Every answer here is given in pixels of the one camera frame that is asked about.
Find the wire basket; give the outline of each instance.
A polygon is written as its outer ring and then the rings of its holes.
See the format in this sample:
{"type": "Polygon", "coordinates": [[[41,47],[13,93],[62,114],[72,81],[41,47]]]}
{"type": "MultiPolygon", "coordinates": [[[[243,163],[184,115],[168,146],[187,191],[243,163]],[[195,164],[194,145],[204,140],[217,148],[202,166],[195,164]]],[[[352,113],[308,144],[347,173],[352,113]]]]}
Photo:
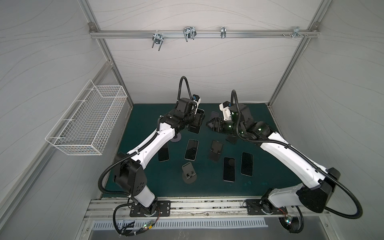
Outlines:
{"type": "Polygon", "coordinates": [[[67,155],[101,155],[127,99],[122,86],[90,83],[45,138],[67,155]]]}

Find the aluminum rail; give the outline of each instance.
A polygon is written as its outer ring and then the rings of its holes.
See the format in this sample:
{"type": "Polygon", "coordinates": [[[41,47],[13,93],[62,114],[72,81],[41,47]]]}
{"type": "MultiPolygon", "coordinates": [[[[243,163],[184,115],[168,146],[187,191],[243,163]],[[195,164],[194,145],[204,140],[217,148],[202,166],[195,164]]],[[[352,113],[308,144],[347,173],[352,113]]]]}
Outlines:
{"type": "MultiPolygon", "coordinates": [[[[296,38],[317,38],[320,32],[299,30],[296,38]]],[[[95,31],[90,32],[92,38],[150,38],[153,34],[161,34],[164,38],[185,38],[182,30],[153,31],[95,31]]],[[[226,30],[225,38],[292,38],[294,30],[226,30]]],[[[220,30],[196,30],[195,38],[222,38],[220,30]]]]}

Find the wall with wavy lines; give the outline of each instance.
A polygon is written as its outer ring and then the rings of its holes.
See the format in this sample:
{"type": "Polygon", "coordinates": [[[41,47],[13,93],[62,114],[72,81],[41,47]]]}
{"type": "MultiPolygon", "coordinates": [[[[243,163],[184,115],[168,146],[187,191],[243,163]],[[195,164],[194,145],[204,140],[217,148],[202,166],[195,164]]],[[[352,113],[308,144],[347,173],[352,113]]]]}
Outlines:
{"type": "MultiPolygon", "coordinates": [[[[334,0],[272,106],[287,141],[341,172],[361,219],[333,216],[341,239],[383,239],[384,2],[334,0]]],[[[328,206],[355,213],[339,188],[328,206]]]]}
{"type": "MultiPolygon", "coordinates": [[[[101,30],[276,30],[308,27],[320,0],[89,0],[101,30]]],[[[236,89],[244,103],[268,102],[298,39],[107,40],[134,103],[174,103],[181,76],[203,103],[236,89]]]]}
{"type": "Polygon", "coordinates": [[[0,203],[106,62],[76,0],[0,2],[0,203]]]}

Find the black mounting plate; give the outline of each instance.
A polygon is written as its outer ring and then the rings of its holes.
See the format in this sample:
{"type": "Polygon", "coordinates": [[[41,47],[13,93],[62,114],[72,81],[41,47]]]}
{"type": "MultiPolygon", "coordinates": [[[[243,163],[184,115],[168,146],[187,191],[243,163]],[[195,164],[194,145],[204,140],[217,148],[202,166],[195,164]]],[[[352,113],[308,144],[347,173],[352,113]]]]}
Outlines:
{"type": "MultiPolygon", "coordinates": [[[[262,211],[261,207],[259,207],[260,199],[246,199],[245,205],[247,206],[247,214],[248,215],[265,215],[265,213],[262,211]]],[[[284,212],[287,212],[287,209],[285,207],[280,207],[281,210],[284,212]]],[[[271,215],[281,215],[283,214],[280,210],[276,210],[271,215]]]]}
{"type": "MultiPolygon", "coordinates": [[[[157,207],[160,208],[160,217],[169,217],[170,214],[170,201],[157,201],[157,207]]],[[[157,217],[158,212],[156,212],[152,216],[146,216],[142,210],[140,205],[132,205],[131,212],[129,213],[130,217],[157,217]]]]}

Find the green mat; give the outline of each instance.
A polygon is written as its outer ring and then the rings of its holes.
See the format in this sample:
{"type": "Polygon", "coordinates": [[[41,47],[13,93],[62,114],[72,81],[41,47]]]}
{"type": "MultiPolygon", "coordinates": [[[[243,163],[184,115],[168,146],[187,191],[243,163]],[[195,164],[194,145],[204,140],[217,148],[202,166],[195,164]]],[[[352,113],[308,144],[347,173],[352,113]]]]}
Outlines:
{"type": "MultiPolygon", "coordinates": [[[[120,144],[119,151],[128,152],[140,144],[156,128],[160,115],[168,113],[175,104],[135,104],[127,128],[120,144]]],[[[255,121],[264,121],[277,129],[270,112],[265,104],[247,104],[255,121]]],[[[235,145],[226,141],[227,135],[212,132],[205,123],[212,111],[221,114],[218,104],[200,104],[205,111],[205,119],[200,133],[195,134],[187,129],[182,130],[179,142],[169,142],[170,159],[159,162],[157,154],[147,165],[145,174],[149,189],[158,197],[206,197],[206,196],[247,196],[263,195],[269,188],[283,188],[299,184],[300,179],[271,154],[259,146],[238,140],[235,145]],[[195,161],[191,161],[197,174],[197,180],[192,184],[184,183],[181,166],[188,162],[184,159],[185,149],[189,139],[199,141],[195,161]],[[214,162],[208,159],[212,140],[224,144],[220,160],[214,162]],[[252,153],[253,176],[240,174],[242,152],[252,153]],[[235,182],[223,181],[223,158],[235,158],[235,182]]],[[[112,173],[106,184],[108,190],[121,190],[113,182],[112,173]]],[[[103,197],[117,195],[103,194],[103,197]]]]}

